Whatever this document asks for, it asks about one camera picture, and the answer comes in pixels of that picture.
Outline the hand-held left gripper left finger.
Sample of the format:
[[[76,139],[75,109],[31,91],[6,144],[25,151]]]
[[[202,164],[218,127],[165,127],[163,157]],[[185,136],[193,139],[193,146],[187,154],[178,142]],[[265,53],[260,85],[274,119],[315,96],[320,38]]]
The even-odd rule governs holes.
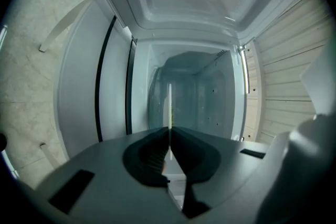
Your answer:
[[[75,223],[186,223],[166,187],[141,184],[123,164],[129,145],[164,131],[92,145],[49,174],[36,191]]]

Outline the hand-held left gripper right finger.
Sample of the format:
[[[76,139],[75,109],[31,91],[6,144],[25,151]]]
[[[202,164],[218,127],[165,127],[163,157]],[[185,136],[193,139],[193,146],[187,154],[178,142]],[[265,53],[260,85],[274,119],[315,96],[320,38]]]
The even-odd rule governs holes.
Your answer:
[[[184,127],[171,130],[171,147],[186,175],[177,223],[259,223],[266,197],[254,181],[270,146],[239,142]]]

